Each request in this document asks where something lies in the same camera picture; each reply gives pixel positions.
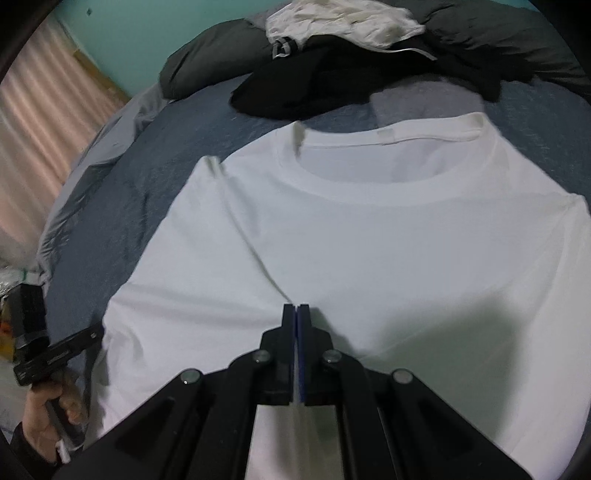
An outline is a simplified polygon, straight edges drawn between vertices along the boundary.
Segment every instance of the black handle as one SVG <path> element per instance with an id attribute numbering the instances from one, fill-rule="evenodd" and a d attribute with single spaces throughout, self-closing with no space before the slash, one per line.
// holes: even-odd
<path id="1" fill-rule="evenodd" d="M 84 427 L 82 425 L 72 425 L 68 421 L 68 416 L 64 409 L 60 407 L 60 399 L 48 400 L 45 403 L 49 419 L 56 428 L 69 452 L 78 450 L 84 444 Z"/>

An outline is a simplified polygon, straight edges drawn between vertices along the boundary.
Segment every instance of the dark gray pillow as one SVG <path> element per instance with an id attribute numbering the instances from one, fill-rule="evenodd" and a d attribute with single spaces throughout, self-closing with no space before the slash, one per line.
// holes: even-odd
<path id="1" fill-rule="evenodd" d="M 409 9 L 444 42 L 490 45 L 526 59 L 536 74 L 591 101 L 591 81 L 567 43 L 544 15 L 491 0 L 385 0 Z"/>
<path id="2" fill-rule="evenodd" d="M 167 99 L 181 99 L 271 61 L 265 32 L 245 19 L 214 25 L 173 53 L 160 72 Z"/>

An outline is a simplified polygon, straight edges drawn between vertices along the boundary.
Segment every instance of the human hand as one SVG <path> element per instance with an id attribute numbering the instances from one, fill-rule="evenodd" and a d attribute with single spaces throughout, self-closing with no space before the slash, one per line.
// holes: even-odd
<path id="1" fill-rule="evenodd" d="M 60 441 L 60 436 L 49 419 L 45 403 L 56 398 L 60 399 L 60 407 L 65 410 L 71 424 L 77 425 L 86 421 L 86 411 L 80 393 L 68 376 L 64 377 L 62 383 L 49 381 L 31 387 L 27 392 L 22 418 L 25 439 L 50 463 L 57 462 L 56 443 Z"/>

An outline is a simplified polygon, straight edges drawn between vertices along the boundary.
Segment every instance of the black clothing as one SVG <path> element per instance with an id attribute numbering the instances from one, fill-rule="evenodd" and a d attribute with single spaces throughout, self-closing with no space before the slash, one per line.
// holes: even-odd
<path id="1" fill-rule="evenodd" d="M 34 480 L 51 480 L 51 477 L 61 467 L 59 455 L 57 463 L 51 464 L 29 445 L 22 432 L 22 423 L 19 423 L 17 429 L 14 431 L 10 447 Z"/>
<path id="2" fill-rule="evenodd" d="M 529 82 L 533 76 L 524 60 L 502 57 L 489 47 L 446 45 L 428 31 L 395 43 L 391 50 L 367 50 L 333 35 L 312 36 L 301 51 L 256 69 L 234 90 L 230 104 L 248 115 L 301 120 L 365 103 L 372 93 L 412 75 L 468 80 L 489 101 L 498 100 L 501 79 Z"/>

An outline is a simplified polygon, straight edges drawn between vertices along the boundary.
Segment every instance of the white clothing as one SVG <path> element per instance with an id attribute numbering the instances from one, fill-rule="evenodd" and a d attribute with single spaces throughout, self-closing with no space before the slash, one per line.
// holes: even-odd
<path id="1" fill-rule="evenodd" d="M 554 480 L 591 399 L 589 286 L 584 199 L 484 114 L 352 134 L 296 122 L 198 162 L 109 303 L 89 439 L 183 369 L 256 349 L 284 303 L 308 303 L 336 348 L 412 370 Z M 247 478 L 337 478 L 326 422 L 260 407 Z"/>
<path id="2" fill-rule="evenodd" d="M 410 11 L 373 0 L 295 0 L 267 19 L 271 43 L 290 37 L 300 47 L 312 35 L 336 35 L 360 47 L 386 49 L 424 31 Z"/>

